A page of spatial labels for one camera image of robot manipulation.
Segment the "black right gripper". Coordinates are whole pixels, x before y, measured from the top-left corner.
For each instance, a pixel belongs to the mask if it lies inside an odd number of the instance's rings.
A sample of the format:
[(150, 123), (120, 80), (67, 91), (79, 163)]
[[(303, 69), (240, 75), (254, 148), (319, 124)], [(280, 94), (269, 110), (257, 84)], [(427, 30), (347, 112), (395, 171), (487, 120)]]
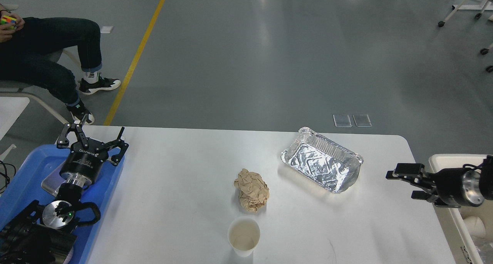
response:
[(402, 180), (422, 190), (435, 190), (436, 193), (413, 191), (411, 198), (433, 203), (437, 207), (461, 208), (479, 207), (485, 197), (480, 191), (480, 176), (468, 168), (445, 168), (431, 174), (425, 171), (424, 164), (398, 163), (395, 169), (387, 171), (387, 180)]

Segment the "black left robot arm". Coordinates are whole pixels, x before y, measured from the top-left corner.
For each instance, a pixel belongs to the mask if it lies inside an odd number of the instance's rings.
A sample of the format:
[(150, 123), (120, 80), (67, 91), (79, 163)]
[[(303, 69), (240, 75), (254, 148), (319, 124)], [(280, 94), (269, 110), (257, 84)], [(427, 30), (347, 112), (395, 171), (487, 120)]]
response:
[(54, 145), (29, 154), (1, 197), (2, 264), (84, 264), (129, 147), (66, 123)]

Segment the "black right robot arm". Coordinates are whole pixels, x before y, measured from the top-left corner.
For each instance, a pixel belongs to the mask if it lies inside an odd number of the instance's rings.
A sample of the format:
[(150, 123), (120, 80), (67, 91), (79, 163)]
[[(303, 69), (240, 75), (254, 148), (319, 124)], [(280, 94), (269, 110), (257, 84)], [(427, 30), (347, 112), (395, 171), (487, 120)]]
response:
[(426, 172), (420, 163), (398, 163), (386, 174), (388, 180), (403, 180), (421, 190), (414, 190), (411, 198), (425, 200), (436, 207), (479, 207), (493, 199), (492, 155), (479, 165), (463, 164), (444, 168), (436, 173)]

